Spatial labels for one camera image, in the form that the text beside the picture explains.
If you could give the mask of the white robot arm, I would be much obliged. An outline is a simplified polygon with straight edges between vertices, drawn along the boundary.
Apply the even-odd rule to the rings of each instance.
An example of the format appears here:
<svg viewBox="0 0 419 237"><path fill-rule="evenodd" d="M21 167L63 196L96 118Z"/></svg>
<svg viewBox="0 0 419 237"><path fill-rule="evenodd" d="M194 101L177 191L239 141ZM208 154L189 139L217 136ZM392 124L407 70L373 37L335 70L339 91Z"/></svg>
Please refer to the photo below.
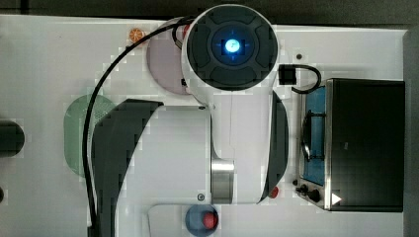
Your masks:
<svg viewBox="0 0 419 237"><path fill-rule="evenodd" d="M191 24L182 72L210 114L210 151L173 164L139 152L160 102L126 100L95 127L92 156L99 215L95 237L149 237L158 204L256 204L284 174L288 120L273 90L280 46L270 22L241 5L219 5Z"/></svg>

